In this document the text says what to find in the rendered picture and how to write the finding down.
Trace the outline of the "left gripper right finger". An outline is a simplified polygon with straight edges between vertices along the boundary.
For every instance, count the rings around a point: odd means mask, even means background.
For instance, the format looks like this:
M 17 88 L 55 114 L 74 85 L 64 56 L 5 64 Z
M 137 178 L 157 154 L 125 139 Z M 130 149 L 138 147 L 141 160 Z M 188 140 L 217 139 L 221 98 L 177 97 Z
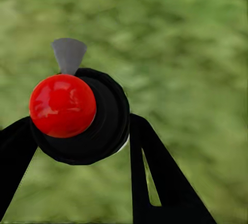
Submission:
M 129 130 L 133 224 L 216 224 L 150 123 L 130 114 Z M 162 206 L 150 204 L 142 148 Z

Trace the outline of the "pesticide atomizer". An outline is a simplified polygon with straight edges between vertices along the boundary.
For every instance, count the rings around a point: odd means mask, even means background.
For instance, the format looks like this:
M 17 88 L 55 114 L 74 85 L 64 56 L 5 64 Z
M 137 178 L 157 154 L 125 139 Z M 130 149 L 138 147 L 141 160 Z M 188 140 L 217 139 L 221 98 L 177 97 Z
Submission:
M 104 72 L 80 68 L 87 47 L 72 38 L 51 44 L 60 74 L 40 82 L 29 98 L 29 124 L 42 151 L 71 166 L 119 153 L 130 137 L 129 102 Z

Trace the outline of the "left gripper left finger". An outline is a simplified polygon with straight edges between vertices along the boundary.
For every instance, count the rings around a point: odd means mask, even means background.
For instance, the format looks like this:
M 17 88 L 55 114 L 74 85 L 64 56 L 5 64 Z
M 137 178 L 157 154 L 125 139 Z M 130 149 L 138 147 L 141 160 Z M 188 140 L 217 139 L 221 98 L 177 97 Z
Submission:
M 30 116 L 0 131 L 0 222 L 36 151 Z

